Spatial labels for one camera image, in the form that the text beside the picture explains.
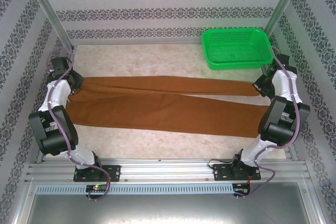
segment beige surface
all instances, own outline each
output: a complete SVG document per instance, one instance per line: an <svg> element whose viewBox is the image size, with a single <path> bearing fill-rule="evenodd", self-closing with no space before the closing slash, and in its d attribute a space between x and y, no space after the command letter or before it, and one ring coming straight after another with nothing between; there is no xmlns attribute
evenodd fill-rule
<svg viewBox="0 0 336 224"><path fill-rule="evenodd" d="M260 69L211 71L202 45L79 46L74 69L89 76L183 76L253 82ZM212 99L258 105L262 97L211 96ZM114 129L75 125L79 141L100 157L113 158L231 158L253 139L150 130ZM286 158L282 150L268 158Z"/></svg>

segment green plastic basket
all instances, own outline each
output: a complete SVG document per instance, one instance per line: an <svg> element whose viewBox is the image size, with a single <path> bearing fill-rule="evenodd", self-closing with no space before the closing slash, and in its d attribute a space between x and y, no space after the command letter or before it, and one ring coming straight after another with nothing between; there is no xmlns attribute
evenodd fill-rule
<svg viewBox="0 0 336 224"><path fill-rule="evenodd" d="M268 37L257 28L206 30L202 44L212 70L260 68L273 61Z"/></svg>

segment enclosure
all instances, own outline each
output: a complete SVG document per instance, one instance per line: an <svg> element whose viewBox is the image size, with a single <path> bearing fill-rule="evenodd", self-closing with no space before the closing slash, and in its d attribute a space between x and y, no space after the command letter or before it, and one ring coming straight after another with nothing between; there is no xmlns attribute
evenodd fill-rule
<svg viewBox="0 0 336 224"><path fill-rule="evenodd" d="M0 0L0 223L336 223L335 15L336 0ZM247 27L290 56L311 109L294 145L263 160L277 175L255 198L224 195L229 189L207 167L211 158L231 159L249 137L75 125L85 148L122 167L115 191L97 203L73 181L71 162L38 150L28 116L45 99L54 48L73 50L84 77L252 84L265 67L211 70L201 43L208 29ZM270 104L260 96L211 99ZM271 175L260 174L260 183ZM135 193L142 188L153 191Z"/></svg>

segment patterned wallpaper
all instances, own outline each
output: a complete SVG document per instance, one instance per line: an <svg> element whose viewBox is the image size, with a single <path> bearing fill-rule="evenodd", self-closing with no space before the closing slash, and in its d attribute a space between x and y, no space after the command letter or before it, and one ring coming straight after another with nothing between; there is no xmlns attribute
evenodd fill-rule
<svg viewBox="0 0 336 224"><path fill-rule="evenodd" d="M219 27L265 27L279 0L50 0L73 44L194 38Z"/></svg>
<svg viewBox="0 0 336 224"><path fill-rule="evenodd" d="M273 44L298 68L298 91L311 113L295 143L306 160L327 223L336 223L335 0L291 0Z"/></svg>
<svg viewBox="0 0 336 224"><path fill-rule="evenodd" d="M36 0L0 0L0 223L37 156L29 113L44 100L46 56L61 45Z"/></svg>

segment brown pants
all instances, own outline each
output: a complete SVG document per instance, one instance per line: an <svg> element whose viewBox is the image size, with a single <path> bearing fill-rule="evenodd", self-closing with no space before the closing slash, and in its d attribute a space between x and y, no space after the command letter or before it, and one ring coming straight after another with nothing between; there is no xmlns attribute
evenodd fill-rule
<svg viewBox="0 0 336 224"><path fill-rule="evenodd" d="M267 106L184 94L257 96L251 83L183 77L91 77L70 97L74 124L256 137Z"/></svg>

